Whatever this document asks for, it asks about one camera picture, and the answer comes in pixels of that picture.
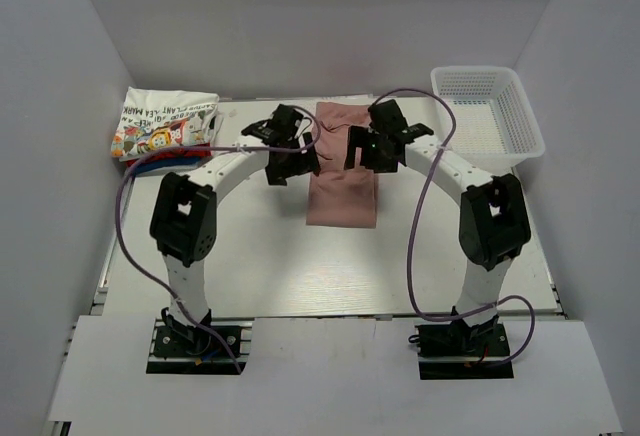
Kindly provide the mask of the pink pixel-print t-shirt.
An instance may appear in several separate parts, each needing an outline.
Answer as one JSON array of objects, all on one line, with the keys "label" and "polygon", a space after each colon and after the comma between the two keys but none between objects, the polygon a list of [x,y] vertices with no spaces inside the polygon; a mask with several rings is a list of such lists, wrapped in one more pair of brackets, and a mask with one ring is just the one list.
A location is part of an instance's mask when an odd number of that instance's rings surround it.
[{"label": "pink pixel-print t-shirt", "polygon": [[368,128],[370,117],[363,105],[319,102],[315,108],[320,138],[315,144],[320,173],[312,175],[306,223],[310,226],[373,229],[377,223],[378,179],[358,166],[344,168],[349,128]]}]

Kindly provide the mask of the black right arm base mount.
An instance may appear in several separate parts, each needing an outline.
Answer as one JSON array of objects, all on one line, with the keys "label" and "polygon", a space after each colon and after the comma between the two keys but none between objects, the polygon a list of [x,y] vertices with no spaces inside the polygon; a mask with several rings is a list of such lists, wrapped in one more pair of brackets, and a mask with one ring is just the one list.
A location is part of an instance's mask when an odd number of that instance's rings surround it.
[{"label": "black right arm base mount", "polygon": [[463,347],[448,325],[419,325],[408,337],[408,344],[417,351],[419,376],[423,381],[514,378],[511,362],[498,365],[510,356],[503,324],[498,324],[470,347]]}]

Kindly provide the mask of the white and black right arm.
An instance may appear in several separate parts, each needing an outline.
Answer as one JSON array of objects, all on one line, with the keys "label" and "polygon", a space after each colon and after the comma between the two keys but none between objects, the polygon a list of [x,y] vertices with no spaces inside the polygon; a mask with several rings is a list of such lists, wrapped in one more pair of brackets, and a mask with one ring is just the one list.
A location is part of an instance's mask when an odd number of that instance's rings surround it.
[{"label": "white and black right arm", "polygon": [[458,241],[467,258],[462,290],[445,321],[453,346],[472,355],[497,325],[497,305],[512,262],[531,239],[520,181],[493,175],[452,151],[422,123],[409,124],[394,100],[375,101],[367,127],[348,132],[344,167],[394,173],[404,166],[426,176],[459,207]]}]

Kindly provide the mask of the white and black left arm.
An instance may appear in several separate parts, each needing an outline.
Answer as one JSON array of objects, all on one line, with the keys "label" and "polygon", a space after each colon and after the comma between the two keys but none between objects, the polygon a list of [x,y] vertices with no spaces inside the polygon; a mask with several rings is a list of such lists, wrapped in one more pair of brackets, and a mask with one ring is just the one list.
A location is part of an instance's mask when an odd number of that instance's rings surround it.
[{"label": "white and black left arm", "polygon": [[199,355],[211,343],[211,310],[204,291],[204,260],[217,237],[219,204],[254,173],[264,171],[271,186],[291,177],[319,173],[314,133],[299,132],[305,117],[298,106],[278,105],[252,123],[229,150],[187,174],[170,172],[161,181],[150,235],[162,255],[171,290],[163,315],[178,331],[177,343]]}]

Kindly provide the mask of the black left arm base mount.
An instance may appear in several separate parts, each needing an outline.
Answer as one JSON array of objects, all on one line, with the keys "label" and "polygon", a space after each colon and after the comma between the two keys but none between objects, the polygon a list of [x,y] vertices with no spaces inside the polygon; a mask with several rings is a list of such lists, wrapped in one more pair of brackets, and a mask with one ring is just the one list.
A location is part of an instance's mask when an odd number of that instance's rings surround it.
[{"label": "black left arm base mount", "polygon": [[222,321],[214,329],[225,340],[240,369],[217,338],[205,334],[204,342],[188,345],[184,338],[157,319],[152,332],[146,373],[149,375],[239,376],[248,361],[252,323]]}]

